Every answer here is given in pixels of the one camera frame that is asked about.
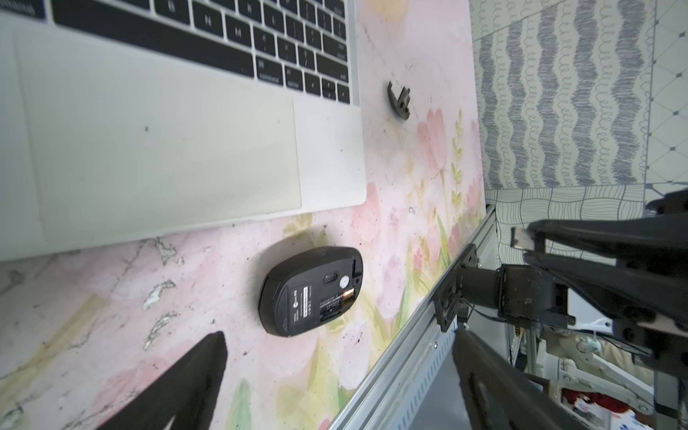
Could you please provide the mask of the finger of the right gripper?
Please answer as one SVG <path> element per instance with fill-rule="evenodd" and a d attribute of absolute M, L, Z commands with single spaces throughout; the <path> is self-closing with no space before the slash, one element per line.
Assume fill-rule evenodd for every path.
<path fill-rule="evenodd" d="M 556 254 L 528 252 L 524 261 L 588 299 L 600 312 L 623 317 L 626 307 L 687 324 L 687 281 Z"/>
<path fill-rule="evenodd" d="M 530 223 L 536 253 L 548 241 L 607 258 L 648 262 L 687 262 L 687 215 L 635 220 L 538 220 Z"/>

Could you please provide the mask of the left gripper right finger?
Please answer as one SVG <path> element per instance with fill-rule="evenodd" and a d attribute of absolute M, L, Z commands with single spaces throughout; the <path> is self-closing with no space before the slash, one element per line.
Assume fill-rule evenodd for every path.
<path fill-rule="evenodd" d="M 586 428 L 472 331 L 456 331 L 451 352 L 472 429 Z"/>

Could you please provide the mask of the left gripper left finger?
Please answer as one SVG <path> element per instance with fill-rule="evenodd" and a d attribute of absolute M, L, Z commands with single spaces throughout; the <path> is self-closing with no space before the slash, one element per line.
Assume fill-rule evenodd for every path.
<path fill-rule="evenodd" d="M 228 360 L 224 333 L 199 341 L 101 429 L 208 429 Z"/>

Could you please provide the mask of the black usb mouse receiver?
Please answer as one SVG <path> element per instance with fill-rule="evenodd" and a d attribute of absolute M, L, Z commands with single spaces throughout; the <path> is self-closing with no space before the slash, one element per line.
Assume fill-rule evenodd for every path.
<path fill-rule="evenodd" d="M 511 229 L 510 247 L 521 251 L 535 251 L 537 247 L 536 235 L 525 228 Z"/>

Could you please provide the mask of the black wireless mouse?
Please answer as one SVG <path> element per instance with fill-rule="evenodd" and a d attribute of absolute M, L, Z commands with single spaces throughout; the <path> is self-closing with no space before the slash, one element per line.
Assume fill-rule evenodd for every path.
<path fill-rule="evenodd" d="M 263 329 L 290 338 L 341 317 L 358 300 L 363 275 L 362 255 L 352 247 L 317 247 L 288 258 L 264 279 Z"/>

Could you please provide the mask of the black mouse battery cover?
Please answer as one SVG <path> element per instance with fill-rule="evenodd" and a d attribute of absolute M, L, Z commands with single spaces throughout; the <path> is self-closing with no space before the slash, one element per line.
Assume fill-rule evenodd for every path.
<path fill-rule="evenodd" d="M 399 93 L 395 93 L 392 82 L 388 82 L 387 97 L 395 116 L 403 121 L 407 121 L 410 118 L 410 88 L 403 86 Z"/>

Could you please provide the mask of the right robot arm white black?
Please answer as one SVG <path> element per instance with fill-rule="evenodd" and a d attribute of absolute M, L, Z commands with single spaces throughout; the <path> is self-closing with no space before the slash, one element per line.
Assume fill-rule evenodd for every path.
<path fill-rule="evenodd" d="M 614 324 L 681 333 L 687 327 L 687 216 L 539 220 L 514 232 L 522 265 L 466 267 L 455 286 L 469 304 L 518 325 L 572 329 L 575 292 Z"/>

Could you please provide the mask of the silver laptop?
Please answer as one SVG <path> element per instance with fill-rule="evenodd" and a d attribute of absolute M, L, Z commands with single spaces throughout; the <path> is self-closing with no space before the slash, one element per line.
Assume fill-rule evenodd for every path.
<path fill-rule="evenodd" d="M 5 1 L 5 262 L 367 197 L 352 1 Z"/>

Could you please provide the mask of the floral pink table mat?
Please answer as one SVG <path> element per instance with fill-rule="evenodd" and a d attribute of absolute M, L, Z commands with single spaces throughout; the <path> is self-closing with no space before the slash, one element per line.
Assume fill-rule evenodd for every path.
<path fill-rule="evenodd" d="M 365 202 L 1 258 L 2 428 L 98 428 L 216 331 L 228 360 L 211 428 L 338 415 L 486 212 L 469 3 L 352 2 Z M 388 82 L 410 88 L 407 121 Z M 358 300 L 301 335 L 267 333 L 267 273 L 317 247 L 360 252 Z"/>

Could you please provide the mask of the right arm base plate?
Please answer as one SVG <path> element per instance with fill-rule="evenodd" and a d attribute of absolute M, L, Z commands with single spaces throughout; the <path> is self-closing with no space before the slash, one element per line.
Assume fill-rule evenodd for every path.
<path fill-rule="evenodd" d="M 453 330 L 456 324 L 464 324 L 469 320 L 470 304 L 462 293 L 462 278 L 466 270 L 477 267 L 478 249 L 475 244 L 469 244 L 437 283 L 432 302 L 435 320 L 442 333 L 447 333 Z"/>

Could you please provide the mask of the aluminium mounting rail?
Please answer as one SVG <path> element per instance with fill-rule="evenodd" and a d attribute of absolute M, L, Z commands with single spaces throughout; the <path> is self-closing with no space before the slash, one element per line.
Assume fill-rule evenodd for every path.
<path fill-rule="evenodd" d="M 331 429 L 469 429 L 451 362 L 453 324 L 444 333 L 426 300 L 378 360 Z"/>

